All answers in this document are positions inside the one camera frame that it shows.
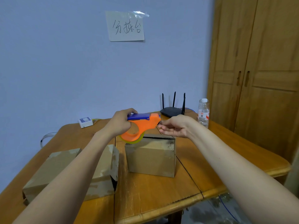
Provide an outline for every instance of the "wooden table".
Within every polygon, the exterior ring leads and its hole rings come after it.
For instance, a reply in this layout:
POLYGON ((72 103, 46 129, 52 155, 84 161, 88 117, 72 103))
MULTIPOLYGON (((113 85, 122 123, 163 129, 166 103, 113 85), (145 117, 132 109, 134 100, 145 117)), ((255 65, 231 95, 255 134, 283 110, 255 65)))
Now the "wooden table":
MULTIPOLYGON (((186 110, 196 118, 196 113, 186 110)), ((22 188, 47 157, 56 151, 84 148, 94 133, 109 119, 81 129, 79 124, 63 126, 20 171, 0 194, 0 223, 11 223, 24 210, 22 188)), ((226 144, 273 177, 285 175, 290 164, 233 132, 210 121, 209 129, 226 144)), ((159 134, 157 128, 146 133, 159 134)), ((124 142, 119 137, 110 141, 120 151, 118 186, 115 195, 85 201, 75 223, 142 223, 182 210, 203 199, 226 191, 217 174, 189 139, 177 138, 176 175, 174 178, 128 173, 124 142)))

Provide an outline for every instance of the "tiled floor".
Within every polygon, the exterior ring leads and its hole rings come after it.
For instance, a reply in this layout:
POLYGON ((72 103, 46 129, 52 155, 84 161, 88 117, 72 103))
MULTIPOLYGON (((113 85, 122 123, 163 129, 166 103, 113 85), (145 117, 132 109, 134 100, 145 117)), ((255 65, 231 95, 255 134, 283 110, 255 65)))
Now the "tiled floor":
MULTIPOLYGON (((229 214, 222 203, 216 200, 205 200, 190 207, 188 211, 184 209, 182 224, 251 224, 244 212, 237 205, 236 201, 231 198, 229 201, 223 201, 227 209, 237 219, 236 222, 229 214)), ((166 218, 160 218, 147 224, 164 224, 166 218)))

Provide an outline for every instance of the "paper sign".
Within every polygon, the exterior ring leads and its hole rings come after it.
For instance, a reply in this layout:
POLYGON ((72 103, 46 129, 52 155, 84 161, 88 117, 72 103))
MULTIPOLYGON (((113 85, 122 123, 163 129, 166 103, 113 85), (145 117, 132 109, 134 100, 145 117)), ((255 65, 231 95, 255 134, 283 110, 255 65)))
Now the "paper sign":
POLYGON ((142 18, 130 12, 106 12, 106 21, 110 41, 144 40, 142 18))

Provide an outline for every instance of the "wall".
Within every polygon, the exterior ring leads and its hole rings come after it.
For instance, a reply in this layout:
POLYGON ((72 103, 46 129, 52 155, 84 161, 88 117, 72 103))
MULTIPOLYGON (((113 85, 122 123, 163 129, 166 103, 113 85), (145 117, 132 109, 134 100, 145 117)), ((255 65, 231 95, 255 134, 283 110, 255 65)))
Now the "wall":
POLYGON ((0 0, 0 191, 46 133, 206 96, 214 0, 0 0), (144 42, 110 42, 105 11, 142 11, 144 42))

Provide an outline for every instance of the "wooden cabinet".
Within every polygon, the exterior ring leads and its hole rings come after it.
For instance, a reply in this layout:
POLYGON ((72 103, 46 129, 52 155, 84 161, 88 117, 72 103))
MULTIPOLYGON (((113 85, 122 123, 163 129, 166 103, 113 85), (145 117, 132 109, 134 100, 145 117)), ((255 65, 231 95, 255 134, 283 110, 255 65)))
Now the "wooden cabinet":
POLYGON ((298 9, 299 0, 216 0, 208 85, 211 120, 288 161, 299 129, 298 9))

